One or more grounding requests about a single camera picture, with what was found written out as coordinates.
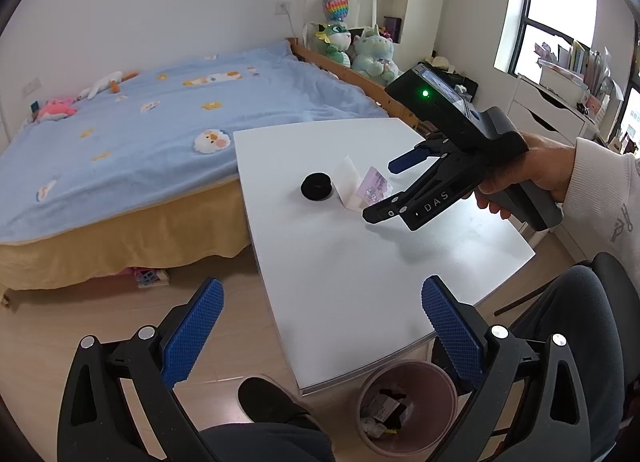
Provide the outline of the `person's right hand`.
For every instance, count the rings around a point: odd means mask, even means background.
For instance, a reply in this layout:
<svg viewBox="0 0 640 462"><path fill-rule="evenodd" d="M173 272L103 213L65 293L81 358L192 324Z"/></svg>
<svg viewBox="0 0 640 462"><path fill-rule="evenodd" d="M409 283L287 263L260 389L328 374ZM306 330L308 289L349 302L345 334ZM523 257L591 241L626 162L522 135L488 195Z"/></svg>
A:
<svg viewBox="0 0 640 462"><path fill-rule="evenodd" d="M489 194L495 194L510 185L531 181L541 190L549 192L555 203L563 203L574 170L575 147L533 133L521 133L521 136L528 151L495 170L475 192L477 206L480 209L488 208L491 214L499 214L502 219L508 219L511 212L488 200Z"/></svg>

